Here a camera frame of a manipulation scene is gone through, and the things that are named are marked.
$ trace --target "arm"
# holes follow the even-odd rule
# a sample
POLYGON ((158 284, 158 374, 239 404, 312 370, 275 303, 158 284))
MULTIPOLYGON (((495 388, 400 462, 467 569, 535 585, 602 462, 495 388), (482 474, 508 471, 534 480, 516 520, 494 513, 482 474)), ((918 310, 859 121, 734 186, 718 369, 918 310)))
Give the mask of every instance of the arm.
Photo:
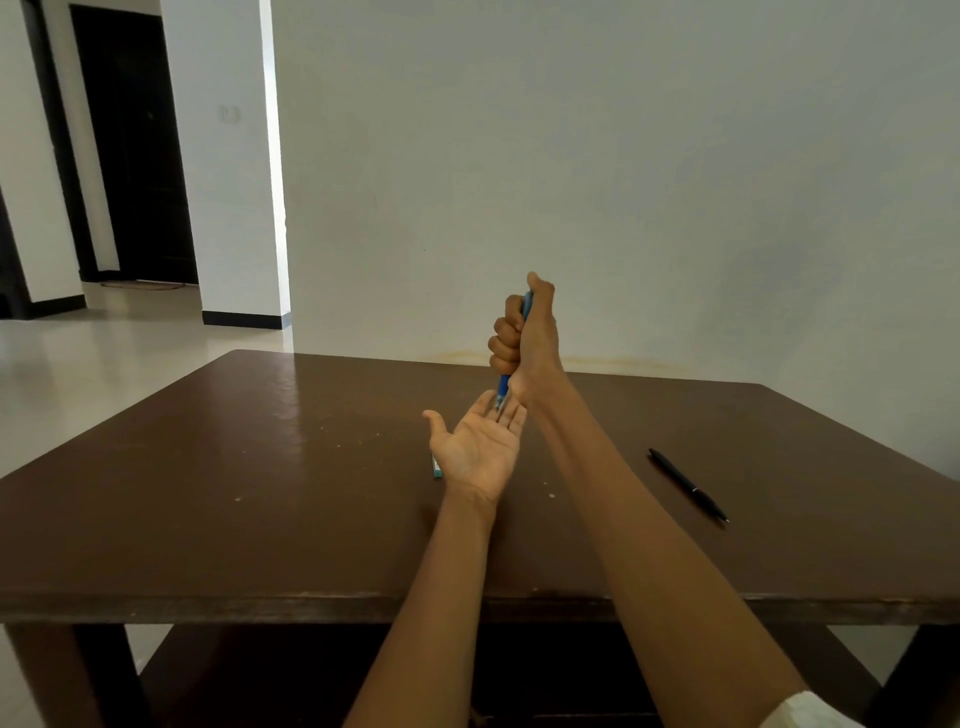
POLYGON ((444 501, 410 593, 346 728, 467 724, 487 547, 526 418, 517 400, 498 416, 493 396, 485 392, 453 434, 439 414, 423 413, 446 479, 444 501))
POLYGON ((664 724, 757 728, 803 679, 593 419, 560 364, 553 286, 528 281, 530 317, 508 299, 491 362, 557 459, 664 724))

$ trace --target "open palm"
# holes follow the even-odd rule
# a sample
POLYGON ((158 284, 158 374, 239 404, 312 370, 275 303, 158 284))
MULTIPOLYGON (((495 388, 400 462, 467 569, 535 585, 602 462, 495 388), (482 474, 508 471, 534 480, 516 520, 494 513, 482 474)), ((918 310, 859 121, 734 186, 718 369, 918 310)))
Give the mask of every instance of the open palm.
POLYGON ((494 503, 514 471, 527 418, 513 397, 497 412, 492 406, 495 395, 494 390, 480 395, 452 433, 439 413, 423 413, 430 422, 430 450, 447 481, 471 487, 494 503))

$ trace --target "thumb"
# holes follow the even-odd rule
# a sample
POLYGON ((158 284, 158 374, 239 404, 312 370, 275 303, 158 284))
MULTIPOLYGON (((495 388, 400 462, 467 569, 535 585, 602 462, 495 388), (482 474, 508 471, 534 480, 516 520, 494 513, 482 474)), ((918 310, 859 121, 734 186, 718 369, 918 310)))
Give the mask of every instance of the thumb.
POLYGON ((543 280, 531 271, 527 274, 527 285, 534 292, 534 305, 527 318, 535 321, 549 319, 553 315, 553 283, 543 280))
POLYGON ((432 409, 425 410, 423 412, 423 418, 430 423, 431 442, 448 434, 446 431, 446 423, 440 412, 434 412, 432 409))

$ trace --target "left forearm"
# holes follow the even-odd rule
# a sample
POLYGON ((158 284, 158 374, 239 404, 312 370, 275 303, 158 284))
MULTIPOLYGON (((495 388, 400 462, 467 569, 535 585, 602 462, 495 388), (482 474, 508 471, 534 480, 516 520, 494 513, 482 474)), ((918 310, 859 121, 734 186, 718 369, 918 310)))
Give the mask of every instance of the left forearm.
POLYGON ((466 725, 494 506, 447 488, 410 593, 347 728, 466 725))

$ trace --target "doorway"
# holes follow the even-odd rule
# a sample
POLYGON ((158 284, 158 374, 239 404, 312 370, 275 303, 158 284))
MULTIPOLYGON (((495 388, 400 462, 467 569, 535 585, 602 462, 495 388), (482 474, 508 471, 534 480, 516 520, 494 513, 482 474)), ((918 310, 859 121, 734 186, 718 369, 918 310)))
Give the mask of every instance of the doorway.
POLYGON ((79 5, 70 15, 120 273, 196 283, 163 21, 79 5))

